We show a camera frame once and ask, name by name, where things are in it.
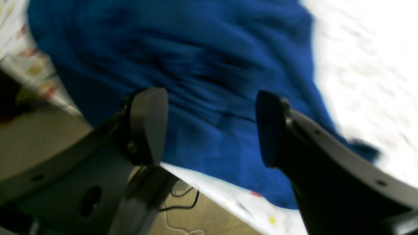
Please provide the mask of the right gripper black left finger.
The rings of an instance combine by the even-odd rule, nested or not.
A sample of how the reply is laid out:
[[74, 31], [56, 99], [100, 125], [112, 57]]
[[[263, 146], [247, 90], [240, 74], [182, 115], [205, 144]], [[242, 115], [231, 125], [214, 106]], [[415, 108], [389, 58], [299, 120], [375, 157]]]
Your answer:
[[57, 156], [1, 181], [1, 227], [20, 235], [146, 235], [169, 194], [164, 88], [138, 92]]

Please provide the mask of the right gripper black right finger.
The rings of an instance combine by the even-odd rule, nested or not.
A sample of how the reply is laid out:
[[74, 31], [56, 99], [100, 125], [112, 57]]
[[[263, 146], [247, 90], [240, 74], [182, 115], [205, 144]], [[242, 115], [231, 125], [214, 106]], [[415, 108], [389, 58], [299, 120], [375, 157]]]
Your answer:
[[417, 189], [341, 144], [284, 98], [256, 99], [260, 152], [291, 181], [309, 235], [416, 235]]

